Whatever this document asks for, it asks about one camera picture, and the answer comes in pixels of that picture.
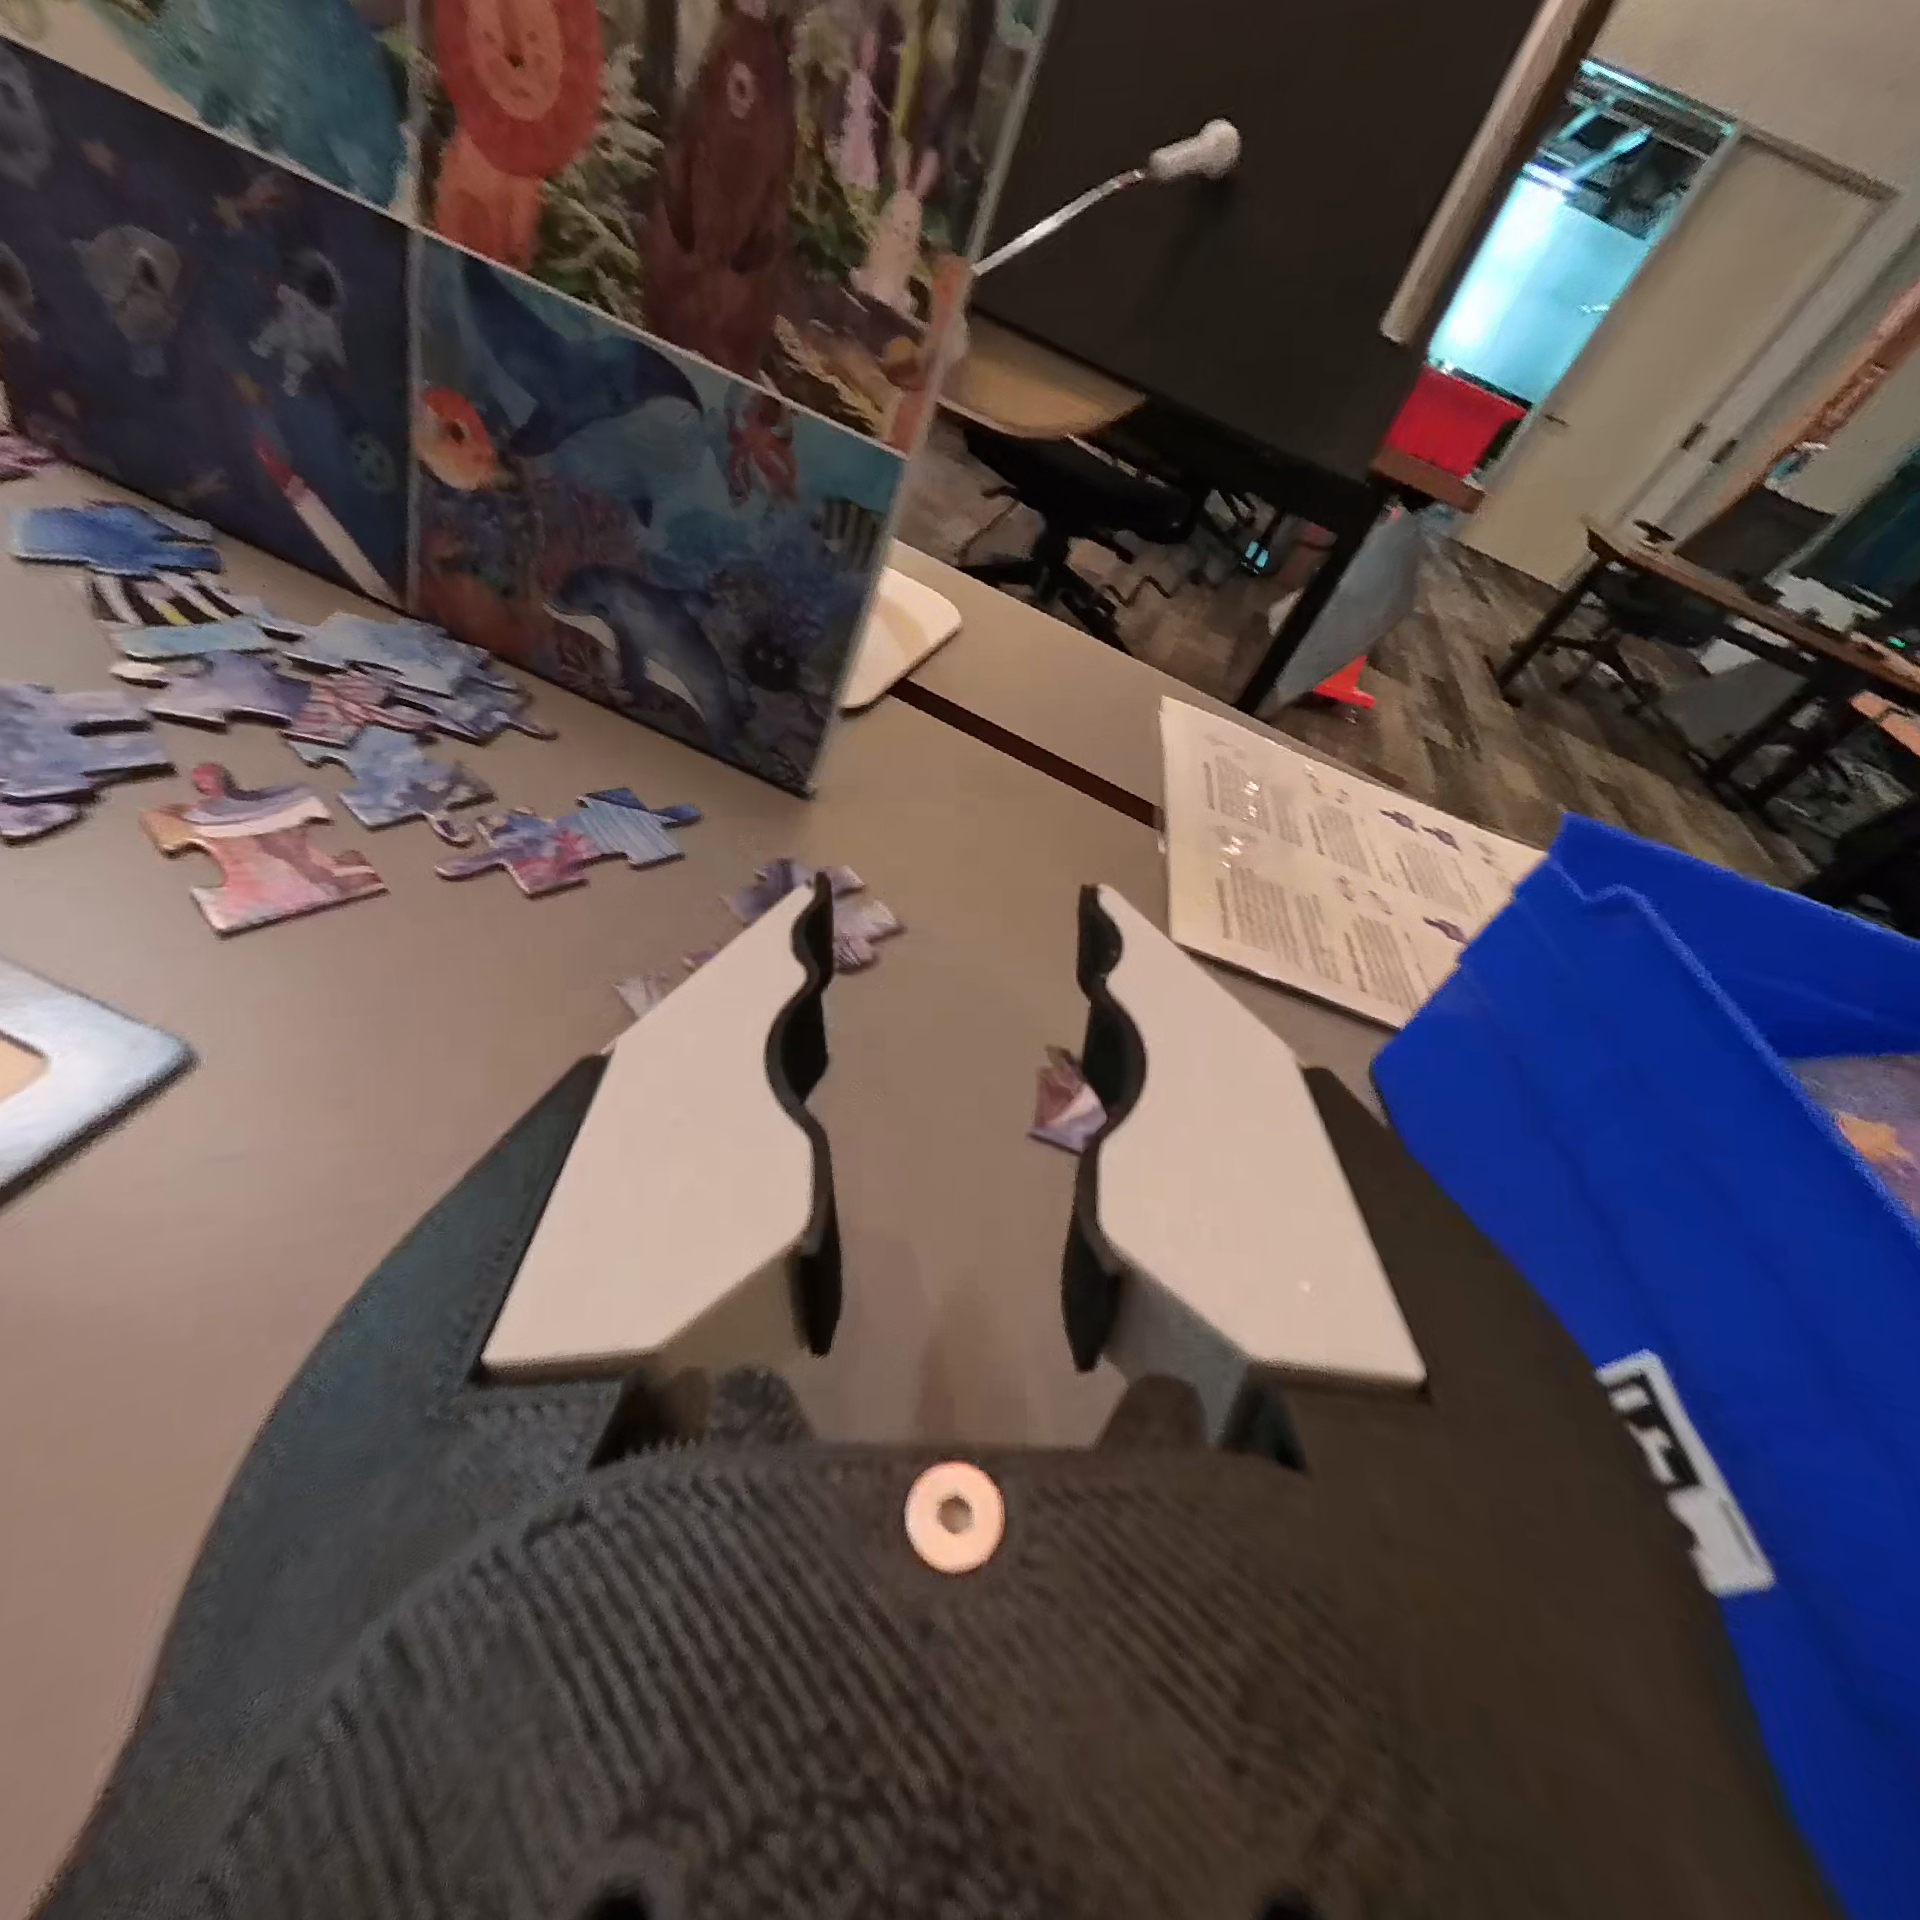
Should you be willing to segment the laminated printed instruction sheet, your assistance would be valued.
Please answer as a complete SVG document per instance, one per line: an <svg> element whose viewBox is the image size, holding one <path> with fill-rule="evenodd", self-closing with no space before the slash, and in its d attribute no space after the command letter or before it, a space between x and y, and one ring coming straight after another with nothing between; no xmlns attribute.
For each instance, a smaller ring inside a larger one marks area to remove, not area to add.
<svg viewBox="0 0 1920 1920"><path fill-rule="evenodd" d="M1545 859L1203 706L1160 743L1168 938L1392 1033Z"/></svg>

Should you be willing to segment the cream jigsaw puzzle tray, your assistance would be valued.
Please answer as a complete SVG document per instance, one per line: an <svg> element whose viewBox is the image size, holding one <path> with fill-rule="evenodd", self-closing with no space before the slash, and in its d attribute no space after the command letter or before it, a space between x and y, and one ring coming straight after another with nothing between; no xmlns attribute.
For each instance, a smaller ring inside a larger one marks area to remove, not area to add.
<svg viewBox="0 0 1920 1920"><path fill-rule="evenodd" d="M2 1201L193 1073L197 1051L18 963L2 963Z"/></svg>

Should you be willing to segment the scattered loose puzzle pieces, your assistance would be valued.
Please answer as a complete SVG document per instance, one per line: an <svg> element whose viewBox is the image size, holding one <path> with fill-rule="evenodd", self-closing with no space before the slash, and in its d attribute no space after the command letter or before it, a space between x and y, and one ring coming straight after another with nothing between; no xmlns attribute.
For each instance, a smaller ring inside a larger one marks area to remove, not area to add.
<svg viewBox="0 0 1920 1920"><path fill-rule="evenodd" d="M30 1241L72 1264L163 1267L163 1241L371 1241L448 1190L577 1062L614 1043L619 976L673 970L701 1021L649 1095L693 1115L745 1049L742 1006L709 1014L776 927L722 903L792 853L856 867L906 925L856 983L856 1023L908 1006L934 1062L1013 1045L1013 990L1041 1033L1065 1008L1084 881L1157 879L1137 824L1042 771L890 702L829 751L826 793L792 800L563 696L557 741L480 753L508 800L573 811L587 790L691 800L684 850L622 853L554 896L505 870L448 881L420 824L363 832L265 729L173 729L173 778L137 782L50 847L4 853L4 958L156 1026L182 1077L4 1201L4 1271Z"/></svg>

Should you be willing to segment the white angled bar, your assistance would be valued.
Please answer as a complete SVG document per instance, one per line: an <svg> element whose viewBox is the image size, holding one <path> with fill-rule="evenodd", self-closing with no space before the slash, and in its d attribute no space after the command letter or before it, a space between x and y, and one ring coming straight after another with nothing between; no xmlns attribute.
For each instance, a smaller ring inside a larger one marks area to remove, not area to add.
<svg viewBox="0 0 1920 1920"><path fill-rule="evenodd" d="M1457 167L1420 248L1381 315L1386 341L1425 352L1533 157L1556 106L1589 61L1614 3L1541 3L1488 112Z"/></svg>

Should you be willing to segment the purple printed puzzle sheet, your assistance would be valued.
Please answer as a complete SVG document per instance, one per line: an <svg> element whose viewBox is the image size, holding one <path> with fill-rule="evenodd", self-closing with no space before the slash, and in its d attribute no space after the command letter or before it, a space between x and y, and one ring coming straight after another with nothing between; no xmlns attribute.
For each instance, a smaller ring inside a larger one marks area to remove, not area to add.
<svg viewBox="0 0 1920 1920"><path fill-rule="evenodd" d="M1918 1216L1918 1054L1842 1054L1787 1069L1893 1198Z"/></svg>

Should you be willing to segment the beige office chair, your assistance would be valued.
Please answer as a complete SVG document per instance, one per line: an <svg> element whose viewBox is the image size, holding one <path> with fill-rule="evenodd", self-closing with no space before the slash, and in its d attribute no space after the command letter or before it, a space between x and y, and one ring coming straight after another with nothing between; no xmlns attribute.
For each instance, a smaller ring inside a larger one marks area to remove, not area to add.
<svg viewBox="0 0 1920 1920"><path fill-rule="evenodd" d="M1188 488L1098 445L1145 399L1016 329L974 321L940 401L960 424L970 461L995 478L993 497L1038 525L1022 555L977 560L972 537L954 568L980 585L1024 593L1032 609L1124 651L1118 614L1132 601L1081 575L1072 551L1094 545L1129 562L1140 545L1188 542L1203 520L1203 498Z"/></svg>

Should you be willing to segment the grey leaning sheet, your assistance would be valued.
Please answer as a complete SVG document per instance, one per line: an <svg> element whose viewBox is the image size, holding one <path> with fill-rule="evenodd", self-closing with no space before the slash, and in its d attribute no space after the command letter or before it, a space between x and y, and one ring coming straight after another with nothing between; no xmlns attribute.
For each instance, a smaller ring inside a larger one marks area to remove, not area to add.
<svg viewBox="0 0 1920 1920"><path fill-rule="evenodd" d="M1425 568L1425 520L1405 509L1381 517L1362 541L1300 650L1283 667L1264 711L1299 704L1348 666L1366 658L1411 614Z"/></svg>

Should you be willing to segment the black tripod leg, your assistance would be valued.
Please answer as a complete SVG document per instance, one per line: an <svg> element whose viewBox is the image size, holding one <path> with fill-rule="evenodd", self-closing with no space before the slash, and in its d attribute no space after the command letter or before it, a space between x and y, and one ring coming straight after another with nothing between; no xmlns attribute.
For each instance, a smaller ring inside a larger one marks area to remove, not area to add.
<svg viewBox="0 0 1920 1920"><path fill-rule="evenodd" d="M1310 520L1329 542L1307 575L1283 623L1266 637L1253 673L1232 699L1236 714L1257 718L1269 710L1297 706L1337 679L1354 654L1337 619L1329 623L1341 585L1348 582L1381 517L1392 488L1377 472L1354 488L1337 488L1329 502L1310 509Z"/></svg>

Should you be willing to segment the dark grey partition panel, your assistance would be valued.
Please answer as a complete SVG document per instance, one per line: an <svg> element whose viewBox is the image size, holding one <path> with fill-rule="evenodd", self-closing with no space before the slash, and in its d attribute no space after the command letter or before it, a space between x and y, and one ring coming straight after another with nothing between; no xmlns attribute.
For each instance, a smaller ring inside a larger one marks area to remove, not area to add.
<svg viewBox="0 0 1920 1920"><path fill-rule="evenodd" d="M1238 167L1105 201L977 279L970 323L1362 480L1425 361L1381 315L1537 7L1054 5L993 250L1210 120Z"/></svg>

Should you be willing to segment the wooden side table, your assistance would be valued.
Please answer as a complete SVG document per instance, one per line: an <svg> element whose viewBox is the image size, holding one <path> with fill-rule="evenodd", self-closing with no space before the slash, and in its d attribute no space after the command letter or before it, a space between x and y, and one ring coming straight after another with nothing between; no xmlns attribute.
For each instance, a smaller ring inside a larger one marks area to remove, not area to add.
<svg viewBox="0 0 1920 1920"><path fill-rule="evenodd" d="M1686 751L1708 790L1730 810L1764 817L1800 778L1846 738L1882 721L1916 723L1916 651L1859 632L1834 632L1796 615L1771 590L1684 560L1648 522L1587 520L1587 559L1532 632L1494 671L1501 699L1550 657L1605 666L1635 714L1651 714L1664 689L1645 679L1625 641L1701 654L1716 641L1784 671L1793 687L1763 718L1725 738L1716 754Z"/></svg>

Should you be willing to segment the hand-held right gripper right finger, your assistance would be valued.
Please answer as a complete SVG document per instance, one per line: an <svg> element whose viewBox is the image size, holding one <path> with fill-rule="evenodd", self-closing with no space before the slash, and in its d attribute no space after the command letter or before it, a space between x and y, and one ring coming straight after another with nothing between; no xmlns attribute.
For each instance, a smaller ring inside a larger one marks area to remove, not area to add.
<svg viewBox="0 0 1920 1920"><path fill-rule="evenodd" d="M1194 1387L1421 1387L1425 1359L1307 1071L1112 886L1075 909L1084 1074L1105 1113L1072 1177L1072 1368Z"/></svg>

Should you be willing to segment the white desk lamp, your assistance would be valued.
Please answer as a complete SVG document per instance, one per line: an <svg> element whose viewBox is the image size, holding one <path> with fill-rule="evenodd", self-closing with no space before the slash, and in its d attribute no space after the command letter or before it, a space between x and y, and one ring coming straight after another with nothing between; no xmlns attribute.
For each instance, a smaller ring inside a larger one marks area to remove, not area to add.
<svg viewBox="0 0 1920 1920"><path fill-rule="evenodd" d="M997 245L970 265L966 275L974 281L997 275L1132 187L1172 186L1188 178L1224 182L1232 176L1238 160L1242 133L1234 122L1210 120L1201 130L1157 147L1137 167L1091 186L1048 217ZM965 619L950 600L906 577L898 568L884 568L853 654L849 681L841 687L840 714L856 717L873 710L914 667L947 647L962 632L962 624Z"/></svg>

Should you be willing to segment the plain blue puzzle piece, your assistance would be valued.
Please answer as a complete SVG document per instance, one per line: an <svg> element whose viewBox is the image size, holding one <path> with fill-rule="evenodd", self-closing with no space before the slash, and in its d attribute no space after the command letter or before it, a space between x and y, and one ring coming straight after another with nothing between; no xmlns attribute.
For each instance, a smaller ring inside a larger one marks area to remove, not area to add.
<svg viewBox="0 0 1920 1920"><path fill-rule="evenodd" d="M209 541L203 525L122 502L10 510L6 541L16 560L76 568L120 582L156 579L165 573L225 573L225 555Z"/></svg>

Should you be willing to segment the blue bin with square tag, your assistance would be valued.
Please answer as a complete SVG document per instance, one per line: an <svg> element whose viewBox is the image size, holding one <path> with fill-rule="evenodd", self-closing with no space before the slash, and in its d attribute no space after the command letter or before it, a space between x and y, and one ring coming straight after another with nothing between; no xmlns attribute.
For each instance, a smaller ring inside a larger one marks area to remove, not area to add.
<svg viewBox="0 0 1920 1920"><path fill-rule="evenodd" d="M1846 1915L1916 1915L1918 1238L1787 1064L1916 1041L1916 941L1565 817L1374 1065L1683 1522Z"/></svg>

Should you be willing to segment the red storage bin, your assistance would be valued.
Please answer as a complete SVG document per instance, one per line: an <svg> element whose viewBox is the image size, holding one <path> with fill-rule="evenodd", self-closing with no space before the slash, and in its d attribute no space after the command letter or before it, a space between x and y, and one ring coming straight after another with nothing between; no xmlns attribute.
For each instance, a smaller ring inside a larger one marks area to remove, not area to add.
<svg viewBox="0 0 1920 1920"><path fill-rule="evenodd" d="M1386 430L1384 450L1472 478L1528 411L1522 401L1465 375L1421 367Z"/></svg>

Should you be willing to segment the pale double door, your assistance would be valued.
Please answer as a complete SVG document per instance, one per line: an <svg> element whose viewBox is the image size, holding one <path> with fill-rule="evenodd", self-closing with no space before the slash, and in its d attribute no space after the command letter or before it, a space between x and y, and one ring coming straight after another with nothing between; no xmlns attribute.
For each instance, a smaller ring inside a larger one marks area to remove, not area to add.
<svg viewBox="0 0 1920 1920"><path fill-rule="evenodd" d="M1826 285L1893 193L1737 130L1458 528L1472 553L1564 585L1589 522L1627 522L1713 442L1737 382Z"/></svg>

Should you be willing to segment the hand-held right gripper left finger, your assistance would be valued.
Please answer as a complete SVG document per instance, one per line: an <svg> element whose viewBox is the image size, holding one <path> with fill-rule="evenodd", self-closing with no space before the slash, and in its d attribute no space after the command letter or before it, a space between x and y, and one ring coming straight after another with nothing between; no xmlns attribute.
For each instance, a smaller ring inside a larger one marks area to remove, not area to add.
<svg viewBox="0 0 1920 1920"><path fill-rule="evenodd" d="M789 891L606 1054L480 1351L581 1382L833 1351L844 1246L826 1127L833 891Z"/></svg>

